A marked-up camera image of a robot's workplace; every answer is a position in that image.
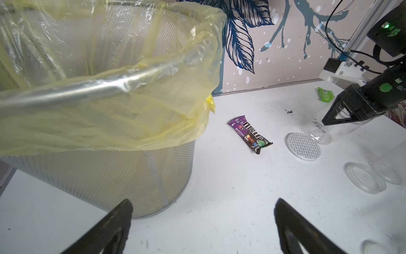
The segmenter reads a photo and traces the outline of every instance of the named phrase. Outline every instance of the black cable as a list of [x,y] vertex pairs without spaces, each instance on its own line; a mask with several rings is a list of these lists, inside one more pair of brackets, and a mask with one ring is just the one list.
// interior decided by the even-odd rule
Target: black cable
[[355,62],[356,64],[358,64],[359,66],[361,66],[361,68],[364,68],[365,70],[367,70],[367,71],[369,71],[369,72],[372,72],[372,73],[382,74],[381,72],[374,72],[374,71],[371,71],[370,69],[365,68],[363,65],[359,64],[359,62],[355,61],[354,58],[350,57],[347,53],[345,53],[343,50],[341,50],[339,47],[337,47],[337,46],[334,44],[334,42],[330,39],[330,37],[328,36],[328,32],[327,32],[327,25],[328,25],[328,22],[330,21],[331,17],[333,16],[335,10],[337,10],[338,6],[339,6],[342,2],[343,2],[343,0],[341,0],[341,1],[337,4],[337,6],[334,8],[333,12],[331,13],[331,15],[330,15],[330,16],[328,17],[328,19],[327,19],[327,22],[326,22],[326,29],[324,30],[324,31],[326,32],[327,39],[330,41],[330,43],[331,43],[339,52],[341,52],[342,54],[344,54],[345,56],[347,56],[349,59],[351,59],[353,62]]
[[[363,54],[363,55],[365,55],[365,56],[369,56],[369,57],[371,57],[372,59],[374,59],[374,60],[375,60],[374,56],[372,56],[372,55],[370,55],[370,54],[368,54],[368,53],[362,52],[362,51],[358,51],[358,50],[350,50],[350,52],[352,52],[352,53],[358,53],[358,54]],[[389,65],[386,65],[386,64],[383,64],[383,63],[380,63],[380,64],[385,65],[387,68],[389,68],[389,67],[390,67]]]
[[393,61],[390,61],[390,62],[384,62],[384,61],[382,61],[380,59],[380,51],[381,51],[381,47],[378,44],[375,44],[374,56],[373,57],[380,64],[383,64],[383,65],[398,65],[401,62],[406,60],[406,55],[404,55],[404,56],[402,56],[402,57],[400,57],[400,58],[398,58],[396,60],[393,60]]

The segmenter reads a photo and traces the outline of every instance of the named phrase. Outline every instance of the green package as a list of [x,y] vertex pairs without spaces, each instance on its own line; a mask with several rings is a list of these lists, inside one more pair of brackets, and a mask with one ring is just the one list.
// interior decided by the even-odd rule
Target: green package
[[317,90],[319,91],[320,99],[323,102],[330,102],[332,99],[334,99],[334,94],[332,91],[324,90],[321,87],[318,87]]

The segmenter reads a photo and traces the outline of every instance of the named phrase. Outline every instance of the purple candy wrapper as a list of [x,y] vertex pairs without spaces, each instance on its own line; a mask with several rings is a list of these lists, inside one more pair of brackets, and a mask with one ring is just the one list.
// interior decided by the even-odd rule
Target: purple candy wrapper
[[255,131],[245,119],[245,115],[234,118],[229,122],[229,125],[234,128],[234,130],[256,154],[261,152],[261,148],[273,144]]

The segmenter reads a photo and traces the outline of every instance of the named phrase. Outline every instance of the tree branch illustration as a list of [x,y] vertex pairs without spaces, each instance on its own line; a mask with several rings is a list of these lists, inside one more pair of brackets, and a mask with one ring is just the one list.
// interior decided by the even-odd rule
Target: tree branch illustration
[[[315,12],[311,7],[310,4],[306,1],[306,0],[293,0],[296,7],[298,8],[298,10],[303,14],[304,19],[304,26],[307,26],[307,32],[306,32],[306,39],[305,39],[305,44],[303,46],[303,56],[304,59],[307,58],[307,54],[306,54],[306,47],[308,45],[310,45],[311,43],[311,39],[310,39],[310,35],[312,31],[315,31],[317,34],[319,34],[323,39],[325,39],[328,42],[328,48],[331,49],[331,56],[333,57],[334,52],[339,52],[335,46],[327,39],[327,36],[325,35],[325,23],[327,22],[327,19],[330,17],[329,15],[321,15],[318,14],[317,12]],[[351,6],[351,4],[354,2],[354,0],[352,0],[349,5],[347,5],[343,10],[337,12],[336,14],[334,14],[331,18],[330,21],[339,21],[339,20],[343,20],[347,15],[348,15],[348,8]],[[281,47],[284,47],[285,44],[283,42],[283,29],[285,27],[285,23],[287,20],[287,16],[289,14],[289,10],[290,10],[290,4],[289,4],[289,0],[285,0],[285,12],[284,12],[284,16],[283,19],[281,21],[281,23],[279,24],[279,27],[277,28],[277,30],[275,31],[275,33],[273,34],[271,40],[269,41],[270,44],[272,44],[272,42],[275,40],[276,36],[278,35],[278,33],[282,30],[282,43],[281,43]],[[316,19],[318,19],[319,24],[314,24],[313,22],[313,18],[316,17]],[[337,47],[340,47],[341,49],[344,49],[344,47],[346,46],[347,42],[349,41],[349,39],[340,39],[338,38],[334,31],[331,30],[330,28],[327,28],[327,32],[330,34],[330,37],[332,37],[333,42],[335,43],[335,45],[337,45]],[[269,47],[267,46],[263,46],[261,48],[261,51],[265,51],[267,50]]]

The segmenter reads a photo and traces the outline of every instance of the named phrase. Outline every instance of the white mounting bracket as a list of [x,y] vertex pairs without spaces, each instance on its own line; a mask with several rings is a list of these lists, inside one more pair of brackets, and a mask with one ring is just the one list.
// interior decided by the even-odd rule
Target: white mounting bracket
[[361,66],[355,66],[355,64],[348,61],[341,62],[340,66],[337,68],[337,71],[329,72],[327,70],[322,70],[319,78],[336,83],[337,79],[344,79],[354,83],[357,83],[361,87],[364,86],[367,82],[362,76],[366,70],[361,71]]

